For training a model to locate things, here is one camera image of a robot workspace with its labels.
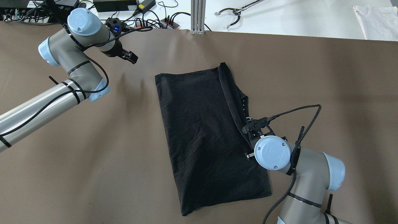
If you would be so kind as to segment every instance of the power adapter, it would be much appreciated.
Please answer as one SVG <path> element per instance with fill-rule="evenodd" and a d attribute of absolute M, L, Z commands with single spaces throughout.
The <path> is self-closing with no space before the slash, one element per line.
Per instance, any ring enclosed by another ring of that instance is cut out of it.
<path fill-rule="evenodd" d="M 141 4 L 138 5 L 137 10 L 139 10 L 140 13 L 144 14 L 145 12 L 149 11 L 155 4 L 155 0 L 144 0 Z"/>

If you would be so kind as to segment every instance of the white t-shirt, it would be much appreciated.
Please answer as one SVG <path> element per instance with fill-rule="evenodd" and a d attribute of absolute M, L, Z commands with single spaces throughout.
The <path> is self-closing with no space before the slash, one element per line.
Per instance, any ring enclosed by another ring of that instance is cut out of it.
<path fill-rule="evenodd" d="M 354 6 L 354 11 L 365 39 L 398 41 L 397 7 Z"/>

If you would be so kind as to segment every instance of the folded black t-shirt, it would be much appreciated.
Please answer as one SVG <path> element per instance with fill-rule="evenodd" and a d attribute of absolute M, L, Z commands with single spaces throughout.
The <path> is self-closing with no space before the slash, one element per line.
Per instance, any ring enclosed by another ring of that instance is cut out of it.
<path fill-rule="evenodd" d="M 267 171 L 245 153 L 248 98 L 225 63 L 193 73 L 155 76 L 181 214 L 271 195 Z"/>

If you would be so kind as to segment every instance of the white table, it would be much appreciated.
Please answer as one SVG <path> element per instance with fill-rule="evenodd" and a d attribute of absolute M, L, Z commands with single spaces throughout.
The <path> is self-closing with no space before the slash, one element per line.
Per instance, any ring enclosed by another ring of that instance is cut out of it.
<path fill-rule="evenodd" d="M 207 0 L 205 23 L 213 31 L 364 39 L 352 7 L 367 4 L 374 7 L 392 7 L 389 0 L 266 0 L 243 11 L 240 21 L 228 30 L 226 26 L 235 21 L 236 16 L 231 11 L 224 12 L 221 16 L 214 15 L 221 9 L 240 8 L 252 1 Z M 191 1 L 178 0 L 178 3 L 176 8 L 166 8 L 168 15 L 175 12 L 191 13 Z M 164 4 L 176 5 L 173 0 L 164 0 Z M 152 10 L 160 19 L 164 18 L 164 7 L 156 5 Z M 97 13 L 95 9 L 92 11 L 101 19 L 114 13 Z M 125 19 L 131 14 L 131 11 L 122 11 L 115 16 Z M 145 14 L 145 19 L 155 18 L 150 12 Z M 187 15 L 178 15 L 175 22 L 181 25 L 181 29 L 191 27 Z"/>

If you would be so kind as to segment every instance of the brown paper backdrop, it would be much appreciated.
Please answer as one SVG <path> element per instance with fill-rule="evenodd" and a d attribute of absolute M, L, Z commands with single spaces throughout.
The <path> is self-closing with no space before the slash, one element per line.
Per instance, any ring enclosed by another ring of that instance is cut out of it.
<path fill-rule="evenodd" d="M 38 45 L 60 26 L 0 23 L 0 114 L 67 79 Z M 96 49 L 111 92 L 85 101 L 0 154 L 0 223 L 261 223 L 291 178 L 270 172 L 273 196 L 179 211 L 154 76 L 225 61 L 254 118 L 307 104 L 322 111 L 303 145 L 346 165 L 332 213 L 360 224 L 398 222 L 398 43 L 153 30 L 121 38 L 132 65 Z M 271 123 L 293 141 L 315 109 Z M 269 223 L 276 223 L 279 206 Z"/>

